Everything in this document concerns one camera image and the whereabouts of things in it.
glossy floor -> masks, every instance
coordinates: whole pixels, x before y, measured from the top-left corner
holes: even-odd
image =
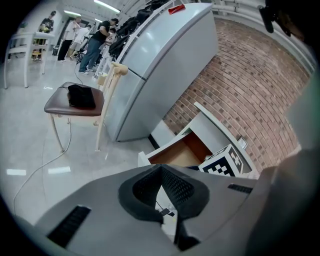
[[[8,89],[3,89],[3,82],[0,82],[0,191],[11,211],[16,192],[31,172],[60,153],[44,112],[49,97],[64,82],[79,83],[74,70],[85,85],[97,87],[91,75],[78,74],[79,66],[75,69],[74,61],[59,63],[56,59],[56,56],[49,56],[45,74],[40,74],[39,62],[31,62],[29,87],[24,88],[24,57],[13,57],[8,65]],[[3,81],[3,70],[0,79]],[[56,126],[62,145],[66,147],[69,125],[65,119],[58,118]],[[68,151],[36,172],[16,197],[16,214],[31,224],[84,184],[135,168],[139,152],[148,154],[154,150],[148,139],[111,142],[103,127],[101,151],[95,152],[96,126],[71,120],[71,132]]]

chair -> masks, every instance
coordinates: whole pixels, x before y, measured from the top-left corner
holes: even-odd
[[[104,123],[105,115],[112,97],[112,94],[116,88],[116,85],[121,76],[125,76],[128,73],[128,67],[119,63],[112,62],[111,69],[108,73],[107,79],[104,81],[102,90],[91,88],[92,95],[95,102],[95,108],[73,107],[69,105],[68,91],[65,89],[70,85],[79,85],[81,87],[89,87],[74,82],[65,82],[62,87],[59,87],[55,93],[51,96],[48,102],[44,106],[44,112],[49,114],[49,118],[52,124],[52,128],[55,137],[58,141],[61,152],[64,148],[61,145],[58,132],[55,125],[55,117],[67,118],[67,123],[70,123],[70,118],[82,118],[92,120],[93,125],[98,126],[95,150],[99,151],[100,135],[102,126]]]

white table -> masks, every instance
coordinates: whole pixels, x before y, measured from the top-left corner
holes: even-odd
[[[7,66],[8,66],[9,54],[25,53],[23,77],[24,77],[24,88],[28,88],[28,76],[27,76],[28,64],[33,51],[40,50],[40,49],[45,50],[45,54],[44,54],[44,51],[42,51],[42,56],[44,55],[44,57],[42,57],[42,64],[41,64],[41,73],[44,74],[50,42],[51,42],[51,39],[53,39],[54,37],[55,36],[53,34],[48,34],[43,32],[26,32],[26,33],[16,33],[10,38],[6,48],[5,59],[4,59],[4,88],[5,89],[8,88]],[[21,39],[21,40],[23,39],[25,45],[10,48],[12,40],[17,40],[17,39]],[[46,43],[45,45],[34,44],[35,39],[44,39],[46,40]]]

black backpack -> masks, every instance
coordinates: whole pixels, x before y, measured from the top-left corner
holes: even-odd
[[[129,35],[119,38],[113,44],[110,45],[109,54],[111,57],[118,58],[126,42],[129,39]]]
[[[144,23],[146,19],[149,18],[149,16],[153,13],[153,10],[146,10],[146,9],[141,9],[138,10],[138,14],[136,16],[137,20],[139,21],[140,24]]]
[[[153,1],[150,3],[150,5],[151,5],[150,9],[151,9],[152,11],[154,11],[154,10],[158,9],[159,7],[161,7],[161,6],[164,4],[164,2],[166,2],[166,1],[153,0]]]
[[[57,56],[58,55],[58,50],[59,50],[59,45],[55,46],[52,50],[52,55]]]
[[[136,17],[129,18],[116,32],[116,37],[121,38],[123,36],[130,35],[136,30],[138,23],[139,22]]]

cable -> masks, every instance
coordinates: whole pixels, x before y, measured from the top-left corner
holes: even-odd
[[[162,211],[163,211],[164,209],[161,207],[161,205],[158,203],[158,201],[156,200],[155,202],[158,204],[158,206],[160,206],[160,208],[161,208]]]
[[[77,74],[76,74],[76,67],[77,67],[77,65],[78,65],[78,63],[76,63],[75,66],[74,66],[74,74],[75,74],[76,78],[78,78],[78,80],[81,82],[81,84],[84,85],[84,83],[81,81],[81,79],[80,79],[80,78],[77,76]]]
[[[45,167],[46,165],[52,163],[53,161],[57,160],[59,157],[61,157],[64,153],[67,152],[69,146],[70,146],[70,142],[71,142],[71,120],[69,122],[69,134],[70,134],[70,139],[68,142],[68,145],[66,146],[65,151],[63,151],[60,155],[58,155],[57,157],[55,157],[54,159],[50,160],[49,162],[46,162],[45,164],[41,165],[40,167],[38,167],[37,169],[35,169],[30,176],[24,181],[24,183],[22,183],[21,187],[18,189],[17,193],[15,194],[14,198],[13,198],[13,212],[14,215],[16,215],[16,206],[15,206],[15,202],[16,202],[16,197],[19,194],[19,192],[21,191],[21,189],[24,187],[24,185],[28,182],[28,180],[30,180],[30,178],[41,168]]]

